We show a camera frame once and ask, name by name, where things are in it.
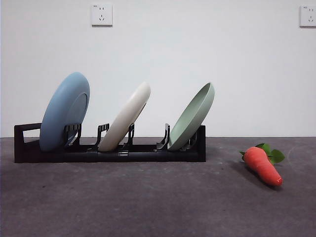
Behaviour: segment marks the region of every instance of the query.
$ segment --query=plate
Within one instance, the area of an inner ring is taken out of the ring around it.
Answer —
[[[59,85],[44,114],[39,134],[39,146],[49,152],[64,143],[64,127],[72,123],[82,123],[88,108],[90,87],[81,73],[70,74]],[[68,145],[76,132],[69,134]]]
[[[169,151],[179,150],[195,134],[211,108],[214,96],[210,82],[196,94],[170,132]]]
[[[150,92],[150,86],[147,82],[140,84],[115,118],[100,143],[98,151],[112,151],[119,145],[119,142],[127,134],[129,126],[136,121],[142,112],[149,99]]]

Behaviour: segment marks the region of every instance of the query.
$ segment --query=white outlet cover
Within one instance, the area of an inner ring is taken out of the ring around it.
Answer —
[[[301,27],[316,27],[316,5],[301,6],[300,15]]]
[[[91,6],[92,26],[112,26],[112,4],[94,4]]]

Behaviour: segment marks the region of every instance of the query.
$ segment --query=green plate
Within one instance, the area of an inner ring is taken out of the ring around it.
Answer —
[[[211,108],[214,96],[215,90],[210,82],[196,94],[170,133],[169,151],[179,150],[195,134]]]

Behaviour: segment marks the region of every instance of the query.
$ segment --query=blue plate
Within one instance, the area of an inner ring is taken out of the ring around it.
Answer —
[[[72,73],[59,85],[51,98],[40,127],[39,146],[52,151],[64,143],[64,127],[82,123],[88,108],[90,86],[81,73]],[[76,135],[69,134],[68,145]]]

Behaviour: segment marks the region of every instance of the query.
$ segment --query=black dish rack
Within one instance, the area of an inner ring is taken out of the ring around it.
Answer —
[[[133,161],[194,161],[205,162],[205,126],[201,125],[192,138],[180,150],[167,150],[170,126],[165,125],[165,135],[161,142],[145,145],[133,144],[135,126],[128,129],[128,141],[110,152],[99,152],[98,145],[101,133],[107,131],[110,125],[98,126],[97,142],[92,145],[80,144],[81,124],[70,124],[64,128],[64,144],[67,143],[69,132],[77,132],[73,143],[62,146],[53,152],[40,150],[39,140],[25,142],[23,131],[40,129],[41,123],[14,126],[14,162],[133,162]]]

